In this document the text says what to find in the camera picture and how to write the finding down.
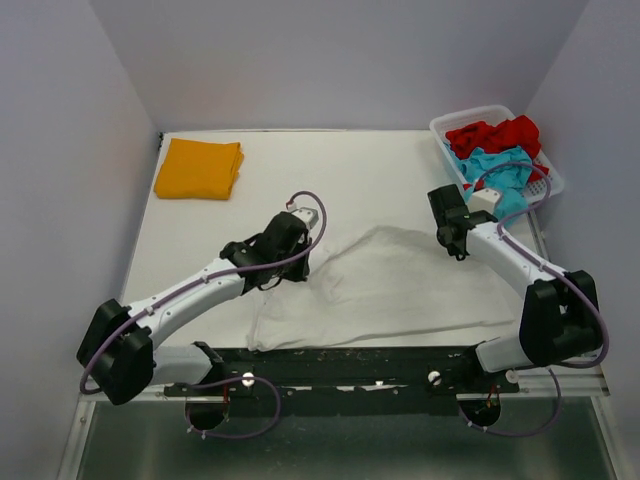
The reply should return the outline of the white t-shirt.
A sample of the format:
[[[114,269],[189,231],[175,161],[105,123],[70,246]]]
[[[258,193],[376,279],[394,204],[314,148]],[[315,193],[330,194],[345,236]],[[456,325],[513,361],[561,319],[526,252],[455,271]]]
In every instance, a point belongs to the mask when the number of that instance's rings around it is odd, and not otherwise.
[[[421,340],[432,333],[511,325],[519,297],[490,267],[448,256],[428,233],[376,226],[311,255],[304,282],[263,294],[254,350]]]

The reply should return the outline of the turquoise t-shirt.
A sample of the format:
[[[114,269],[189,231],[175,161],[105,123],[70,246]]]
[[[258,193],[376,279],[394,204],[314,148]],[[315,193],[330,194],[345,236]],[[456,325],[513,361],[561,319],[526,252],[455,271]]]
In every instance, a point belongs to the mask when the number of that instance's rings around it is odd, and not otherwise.
[[[522,167],[522,164],[531,165],[532,160],[521,147],[511,148],[496,154],[486,153],[481,147],[476,147],[464,160],[458,158],[449,145],[446,148],[448,153],[452,155],[456,167],[464,176],[465,185],[469,184],[463,193],[465,201],[471,198],[470,188],[487,170],[507,163],[506,167],[486,175],[478,187],[489,187],[501,194],[501,199],[494,213],[498,220],[524,210],[528,206],[523,192],[532,171],[529,167]]]

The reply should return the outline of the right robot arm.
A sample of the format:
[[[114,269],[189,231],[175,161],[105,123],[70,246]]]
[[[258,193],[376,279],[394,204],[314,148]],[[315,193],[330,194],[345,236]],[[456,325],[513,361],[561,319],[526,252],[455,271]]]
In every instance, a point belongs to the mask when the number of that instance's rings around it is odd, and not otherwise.
[[[485,210],[471,211],[455,185],[427,194],[436,222],[436,238],[447,253],[472,257],[489,266],[523,301],[518,331],[477,344],[472,360],[460,367],[460,379],[480,392],[497,372],[564,365],[591,352],[608,352],[609,339],[599,312],[594,279],[547,262],[516,240]]]

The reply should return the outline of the folded orange t-shirt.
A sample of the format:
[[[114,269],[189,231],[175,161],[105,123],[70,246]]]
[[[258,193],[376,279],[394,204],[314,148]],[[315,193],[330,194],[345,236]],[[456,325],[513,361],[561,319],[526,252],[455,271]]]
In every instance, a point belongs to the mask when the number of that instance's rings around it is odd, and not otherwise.
[[[229,200],[243,160],[239,142],[172,139],[153,191],[165,200]]]

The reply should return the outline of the red t-shirt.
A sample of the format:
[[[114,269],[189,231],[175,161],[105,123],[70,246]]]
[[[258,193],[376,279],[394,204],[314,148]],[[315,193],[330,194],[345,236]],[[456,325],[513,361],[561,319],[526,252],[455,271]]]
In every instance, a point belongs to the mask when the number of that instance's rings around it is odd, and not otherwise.
[[[541,151],[539,130],[527,116],[504,120],[492,126],[477,121],[445,133],[449,151],[468,190],[489,169],[504,163],[535,165],[544,175],[550,169],[537,157]]]

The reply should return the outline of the black mounting rail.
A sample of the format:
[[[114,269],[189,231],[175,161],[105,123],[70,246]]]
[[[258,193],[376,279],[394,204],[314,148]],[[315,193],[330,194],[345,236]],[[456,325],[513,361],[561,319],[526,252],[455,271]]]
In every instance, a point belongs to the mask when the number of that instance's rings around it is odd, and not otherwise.
[[[200,387],[168,386],[200,415],[266,418],[454,415],[458,398],[516,393],[504,371],[485,373],[469,347],[220,349]]]

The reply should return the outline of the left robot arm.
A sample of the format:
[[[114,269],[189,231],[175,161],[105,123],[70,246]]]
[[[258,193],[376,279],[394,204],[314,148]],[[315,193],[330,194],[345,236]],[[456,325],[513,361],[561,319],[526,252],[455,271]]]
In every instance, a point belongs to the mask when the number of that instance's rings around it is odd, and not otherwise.
[[[218,258],[179,284],[129,305],[115,299],[99,305],[76,353],[84,369],[81,392],[127,403],[152,384],[159,347],[189,322],[254,289],[305,280],[310,232],[318,219],[311,208],[280,212],[263,232],[228,243]]]

